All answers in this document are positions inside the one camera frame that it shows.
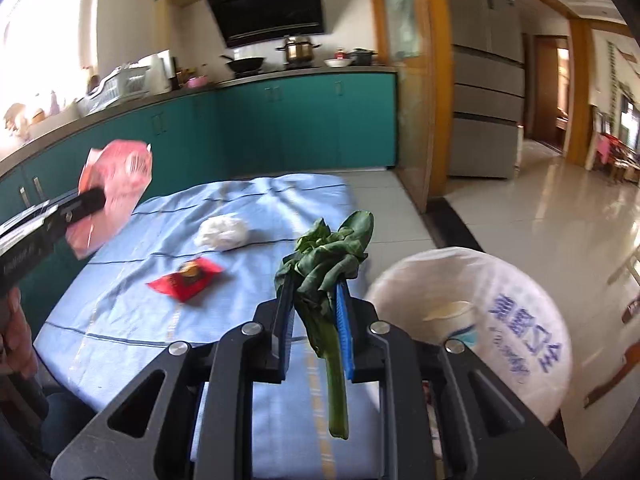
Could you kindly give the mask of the left hand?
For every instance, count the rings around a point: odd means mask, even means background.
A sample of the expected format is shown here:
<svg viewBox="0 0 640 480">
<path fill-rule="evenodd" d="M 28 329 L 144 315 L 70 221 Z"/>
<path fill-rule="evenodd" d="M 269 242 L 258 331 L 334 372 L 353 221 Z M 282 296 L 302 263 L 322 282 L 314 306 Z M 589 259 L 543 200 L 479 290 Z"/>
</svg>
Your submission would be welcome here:
<svg viewBox="0 0 640 480">
<path fill-rule="evenodd" d="M 19 374 L 30 379 L 37 373 L 38 362 L 32 345 L 32 331 L 21 306 L 20 290 L 12 288 L 6 301 L 10 317 L 6 330 L 1 334 L 1 374 Z"/>
</svg>

